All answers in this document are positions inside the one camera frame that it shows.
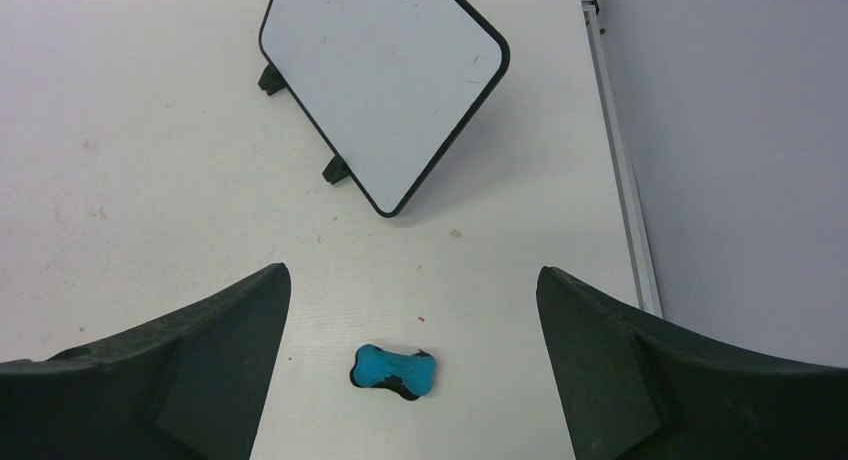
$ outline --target blue toy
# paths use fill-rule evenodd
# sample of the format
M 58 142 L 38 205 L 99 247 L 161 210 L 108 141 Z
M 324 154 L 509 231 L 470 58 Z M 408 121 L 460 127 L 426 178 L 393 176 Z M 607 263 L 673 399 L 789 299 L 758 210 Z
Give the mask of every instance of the blue toy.
M 435 373 L 436 359 L 423 350 L 400 355 L 368 344 L 356 351 L 350 382 L 360 388 L 385 388 L 411 401 L 430 393 Z

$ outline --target whiteboard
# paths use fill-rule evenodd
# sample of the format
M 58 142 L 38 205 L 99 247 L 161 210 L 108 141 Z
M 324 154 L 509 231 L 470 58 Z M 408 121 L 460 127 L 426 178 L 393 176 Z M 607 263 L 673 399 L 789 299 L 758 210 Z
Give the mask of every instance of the whiteboard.
M 465 0 L 271 0 L 259 44 L 387 217 L 509 64 L 504 38 Z

